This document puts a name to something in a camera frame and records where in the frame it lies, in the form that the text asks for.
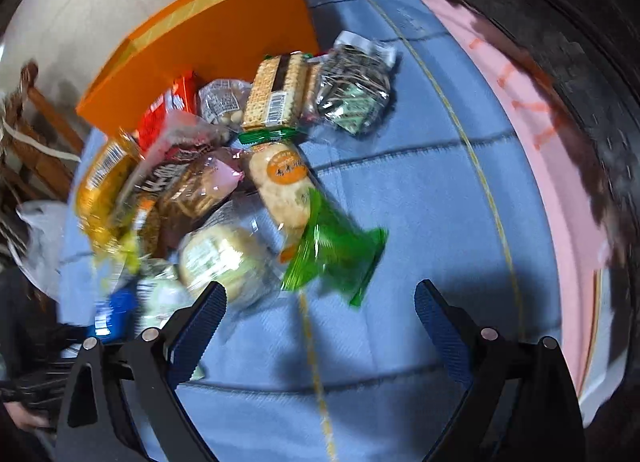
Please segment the rice cracker pack orange label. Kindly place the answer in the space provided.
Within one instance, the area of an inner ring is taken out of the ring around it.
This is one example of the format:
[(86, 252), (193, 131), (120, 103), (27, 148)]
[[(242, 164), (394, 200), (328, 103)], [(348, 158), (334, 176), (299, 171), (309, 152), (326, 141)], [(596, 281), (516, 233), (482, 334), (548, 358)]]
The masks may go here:
[(284, 237), (281, 263), (292, 260), (310, 216), (309, 192), (314, 188), (303, 156), (289, 141), (250, 147), (248, 174)]

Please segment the sunflower seeds clear bag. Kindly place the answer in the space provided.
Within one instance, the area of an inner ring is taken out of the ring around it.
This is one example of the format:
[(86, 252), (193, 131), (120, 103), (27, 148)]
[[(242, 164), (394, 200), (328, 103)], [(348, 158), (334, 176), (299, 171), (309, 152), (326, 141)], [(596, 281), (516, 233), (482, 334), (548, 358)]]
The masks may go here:
[(309, 112), (349, 135), (370, 133), (390, 104), (396, 60), (392, 45), (341, 31), (319, 60)]

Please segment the pink cloth strip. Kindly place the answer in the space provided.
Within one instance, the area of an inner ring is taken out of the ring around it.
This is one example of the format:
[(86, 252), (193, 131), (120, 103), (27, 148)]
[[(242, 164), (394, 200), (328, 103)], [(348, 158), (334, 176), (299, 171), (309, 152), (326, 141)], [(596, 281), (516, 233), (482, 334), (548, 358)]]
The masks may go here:
[(448, 0), (421, 0), (483, 74), (506, 111), (533, 170), (558, 265), (562, 349), (579, 396), (594, 358), (602, 274), (610, 258), (603, 225), (591, 211), (582, 160), (591, 152), (577, 135), (551, 82), (534, 59), (479, 14)]

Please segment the dark chocolate wafer pack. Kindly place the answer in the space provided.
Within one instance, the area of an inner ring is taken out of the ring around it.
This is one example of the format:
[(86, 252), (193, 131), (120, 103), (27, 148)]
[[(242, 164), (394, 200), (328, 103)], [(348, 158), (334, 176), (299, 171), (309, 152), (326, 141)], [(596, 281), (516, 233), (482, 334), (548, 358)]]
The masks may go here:
[(160, 135), (122, 186), (110, 223), (116, 229), (128, 227), (140, 198), (157, 200), (193, 161), (226, 144), (229, 138), (230, 131), (223, 124), (209, 123), (190, 112), (171, 110)]

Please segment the white plastic bag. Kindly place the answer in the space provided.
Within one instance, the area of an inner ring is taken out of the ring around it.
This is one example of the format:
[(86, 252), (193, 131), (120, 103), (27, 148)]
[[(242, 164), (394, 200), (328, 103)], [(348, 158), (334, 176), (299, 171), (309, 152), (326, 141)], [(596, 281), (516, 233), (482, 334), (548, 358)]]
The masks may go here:
[(28, 201), (16, 213), (27, 227), (28, 240), (24, 252), (10, 246), (13, 260), (33, 286), (58, 302), (67, 205), (60, 201)]

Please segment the round pastry clear wrapper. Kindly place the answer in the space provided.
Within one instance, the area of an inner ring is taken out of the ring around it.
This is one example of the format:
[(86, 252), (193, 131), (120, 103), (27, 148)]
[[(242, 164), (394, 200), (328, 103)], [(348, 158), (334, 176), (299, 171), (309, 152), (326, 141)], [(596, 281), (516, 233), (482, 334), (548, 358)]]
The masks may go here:
[(272, 252), (252, 219), (233, 201), (182, 238), (177, 259), (180, 280), (192, 299), (217, 282), (235, 312), (275, 297), (280, 289)]

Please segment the blue cookie package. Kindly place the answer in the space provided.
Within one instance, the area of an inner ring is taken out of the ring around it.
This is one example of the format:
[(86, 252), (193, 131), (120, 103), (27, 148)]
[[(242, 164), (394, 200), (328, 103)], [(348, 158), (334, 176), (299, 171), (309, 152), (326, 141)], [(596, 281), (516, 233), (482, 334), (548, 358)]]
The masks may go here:
[(96, 303), (89, 334), (102, 343), (127, 341), (134, 332), (138, 301), (131, 287), (122, 287)]

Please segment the pale green snack packet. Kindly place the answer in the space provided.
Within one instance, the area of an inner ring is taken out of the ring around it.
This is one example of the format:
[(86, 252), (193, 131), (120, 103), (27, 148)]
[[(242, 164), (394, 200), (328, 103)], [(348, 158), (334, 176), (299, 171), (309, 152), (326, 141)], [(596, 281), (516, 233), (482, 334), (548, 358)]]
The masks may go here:
[(147, 259), (142, 263), (136, 291), (136, 334), (148, 328), (162, 329), (175, 311), (193, 302), (175, 265), (160, 259)]

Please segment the orange storage box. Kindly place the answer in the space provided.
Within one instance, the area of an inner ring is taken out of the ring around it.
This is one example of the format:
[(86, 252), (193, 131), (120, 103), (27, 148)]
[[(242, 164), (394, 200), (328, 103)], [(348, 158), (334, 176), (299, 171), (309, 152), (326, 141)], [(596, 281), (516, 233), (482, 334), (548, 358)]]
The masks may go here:
[(132, 130), (183, 74), (248, 81), (294, 51), (319, 51), (305, 0), (177, 0), (124, 37), (76, 111), (106, 135)]

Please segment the green wrapped snack packet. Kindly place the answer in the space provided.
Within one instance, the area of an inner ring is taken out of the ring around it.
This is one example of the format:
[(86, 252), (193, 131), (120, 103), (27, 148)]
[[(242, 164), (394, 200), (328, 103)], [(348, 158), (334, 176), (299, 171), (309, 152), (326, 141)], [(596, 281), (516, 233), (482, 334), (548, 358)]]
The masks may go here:
[(360, 228), (315, 188), (309, 190), (309, 208), (282, 289), (299, 291), (318, 279), (324, 291), (341, 293), (350, 306), (360, 307), (385, 250), (388, 231)]

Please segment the pink wrapped cookie pack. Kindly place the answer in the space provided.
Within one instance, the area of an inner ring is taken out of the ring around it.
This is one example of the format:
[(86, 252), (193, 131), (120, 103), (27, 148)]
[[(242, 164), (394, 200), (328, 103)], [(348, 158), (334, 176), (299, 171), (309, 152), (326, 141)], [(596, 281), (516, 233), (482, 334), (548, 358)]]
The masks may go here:
[(241, 156), (240, 149), (221, 147), (195, 159), (160, 197), (160, 216), (193, 222), (204, 217), (243, 182)]

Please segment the red snack package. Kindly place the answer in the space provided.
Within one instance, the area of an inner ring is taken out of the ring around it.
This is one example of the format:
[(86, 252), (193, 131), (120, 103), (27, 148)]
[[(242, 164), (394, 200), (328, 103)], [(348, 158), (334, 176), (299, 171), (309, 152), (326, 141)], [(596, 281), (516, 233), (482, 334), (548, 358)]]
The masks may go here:
[(194, 72), (183, 74), (146, 109), (134, 133), (143, 155), (160, 136), (169, 111), (181, 110), (198, 114), (199, 84), (200, 80)]

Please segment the wooden chair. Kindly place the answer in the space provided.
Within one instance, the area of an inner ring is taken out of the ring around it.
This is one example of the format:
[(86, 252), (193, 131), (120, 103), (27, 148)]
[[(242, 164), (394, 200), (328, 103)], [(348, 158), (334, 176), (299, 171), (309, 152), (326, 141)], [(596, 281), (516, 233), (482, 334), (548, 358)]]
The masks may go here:
[[(28, 175), (47, 189), (54, 200), (65, 201), (72, 186), (72, 172), (67, 163), (79, 163), (85, 143), (70, 123), (37, 89), (39, 68), (30, 59), (21, 68), (17, 87), (1, 97), (1, 156), (9, 150), (21, 161)], [(24, 116), (28, 105), (50, 126), (56, 138), (61, 138), (70, 151), (57, 149), (39, 133)]]

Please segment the golden bread snack bag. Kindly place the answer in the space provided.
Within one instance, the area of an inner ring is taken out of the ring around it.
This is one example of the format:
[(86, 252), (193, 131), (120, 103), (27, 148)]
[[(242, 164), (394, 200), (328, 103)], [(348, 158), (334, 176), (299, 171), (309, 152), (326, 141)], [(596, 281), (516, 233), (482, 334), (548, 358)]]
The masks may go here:
[(99, 257), (125, 264), (130, 256), (130, 216), (119, 202), (125, 185), (142, 157), (136, 141), (119, 131), (108, 137), (80, 181), (75, 213), (80, 229)]

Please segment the cracker pack with barcode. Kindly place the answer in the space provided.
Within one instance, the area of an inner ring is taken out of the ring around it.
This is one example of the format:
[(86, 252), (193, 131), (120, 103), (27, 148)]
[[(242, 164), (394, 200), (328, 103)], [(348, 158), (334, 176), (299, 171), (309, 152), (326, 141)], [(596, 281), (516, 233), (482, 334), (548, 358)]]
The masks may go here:
[(239, 141), (254, 145), (295, 132), (302, 113), (310, 55), (294, 52), (264, 59), (255, 74)]

